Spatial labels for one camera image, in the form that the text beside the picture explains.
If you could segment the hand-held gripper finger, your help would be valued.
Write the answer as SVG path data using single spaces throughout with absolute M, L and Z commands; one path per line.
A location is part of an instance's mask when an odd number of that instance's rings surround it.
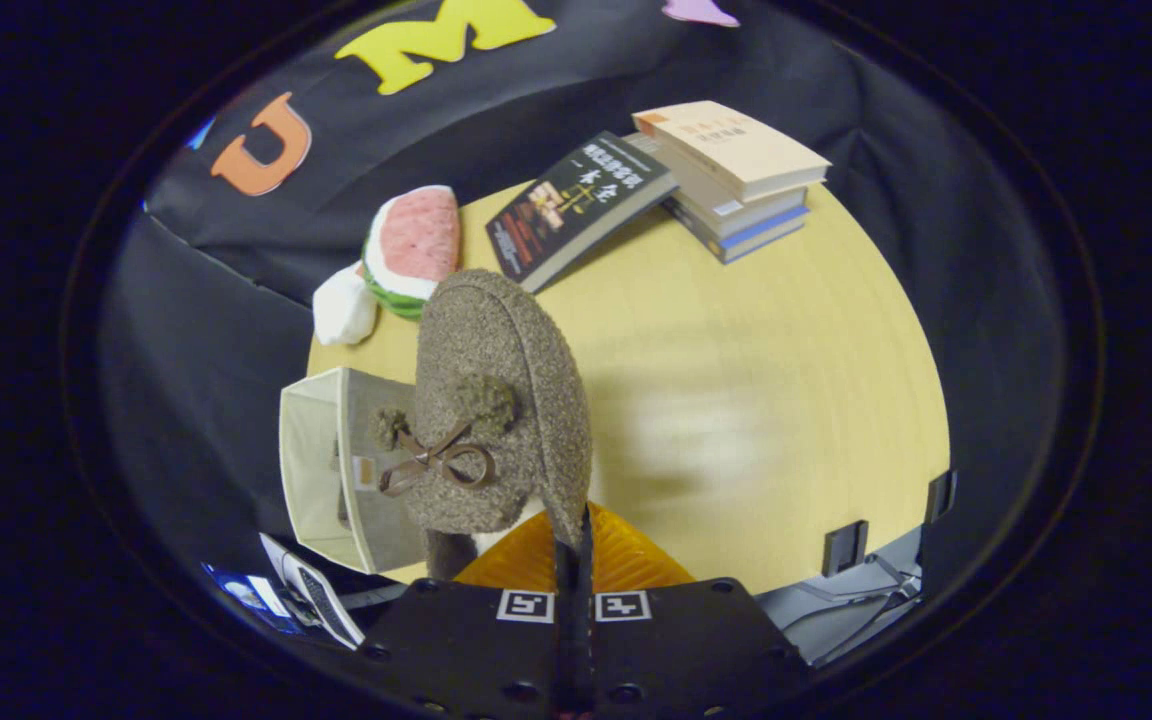
M 732 577 L 695 579 L 641 530 L 590 503 L 591 593 L 579 667 L 593 717 L 768 717 L 812 670 Z
M 548 516 L 460 579 L 415 579 L 367 630 L 361 687 L 414 717 L 558 717 L 571 698 L 573 550 Z

